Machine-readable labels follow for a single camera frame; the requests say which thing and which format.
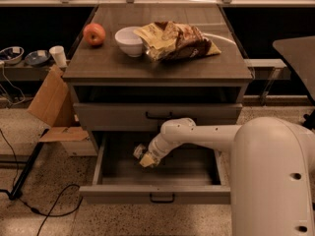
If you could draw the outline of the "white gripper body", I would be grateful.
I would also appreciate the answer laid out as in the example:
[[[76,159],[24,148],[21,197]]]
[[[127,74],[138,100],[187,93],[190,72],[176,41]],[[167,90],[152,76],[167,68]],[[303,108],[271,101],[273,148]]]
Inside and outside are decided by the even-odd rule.
[[[173,149],[173,143],[165,140],[162,135],[157,135],[150,141],[147,155],[153,160],[155,165],[158,165],[160,161],[165,158]]]

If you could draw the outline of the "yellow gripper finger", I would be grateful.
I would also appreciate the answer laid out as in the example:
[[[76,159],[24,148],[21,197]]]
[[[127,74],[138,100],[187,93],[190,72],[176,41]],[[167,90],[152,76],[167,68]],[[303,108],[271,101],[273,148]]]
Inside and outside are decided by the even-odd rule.
[[[143,157],[140,160],[140,164],[146,168],[149,166],[154,166],[155,165],[155,161],[148,155],[148,154],[144,154]]]

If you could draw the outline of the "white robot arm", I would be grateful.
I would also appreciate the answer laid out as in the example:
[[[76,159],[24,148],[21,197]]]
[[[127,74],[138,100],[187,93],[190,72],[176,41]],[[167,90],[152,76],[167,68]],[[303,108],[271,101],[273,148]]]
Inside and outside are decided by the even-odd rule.
[[[140,156],[140,164],[159,164],[184,144],[230,154],[233,236],[315,236],[309,180],[315,169],[312,131],[274,117],[222,126],[169,120]]]

